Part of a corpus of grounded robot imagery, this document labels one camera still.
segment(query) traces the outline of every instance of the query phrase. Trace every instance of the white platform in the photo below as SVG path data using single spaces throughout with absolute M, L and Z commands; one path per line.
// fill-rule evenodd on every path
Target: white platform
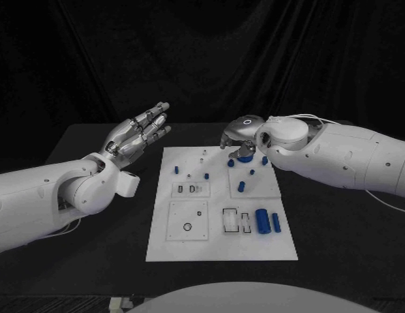
M 228 154 L 238 148 L 163 149 L 146 261 L 299 259 L 271 163 L 261 164 L 264 154 L 258 151 L 251 162 L 235 160 L 230 168 Z M 245 182 L 244 192 L 238 192 L 240 181 Z M 224 230 L 224 208 L 237 208 L 240 233 Z M 266 235 L 257 231 L 257 209 L 269 211 L 273 232 Z M 251 233 L 243 231 L 243 213 L 250 215 Z M 273 213 L 280 217 L 280 233 L 274 232 Z

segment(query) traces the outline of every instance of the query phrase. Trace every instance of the blue object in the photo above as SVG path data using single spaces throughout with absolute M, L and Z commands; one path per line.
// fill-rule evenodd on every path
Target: blue object
M 251 156 L 243 156 L 241 158 L 237 158 L 237 160 L 243 163 L 248 163 L 253 161 L 254 155 Z
M 277 233 L 280 233 L 280 217 L 277 216 L 277 213 L 273 213 L 271 217 L 273 217 L 274 230 Z
M 238 191 L 240 191 L 240 192 L 244 192 L 244 191 L 245 191 L 245 185 L 247 185 L 245 182 L 241 181 L 241 182 L 240 182 L 240 186 L 238 186 Z
M 269 212 L 266 209 L 256 210 L 256 220 L 258 233 L 271 233 L 271 225 L 269 219 Z

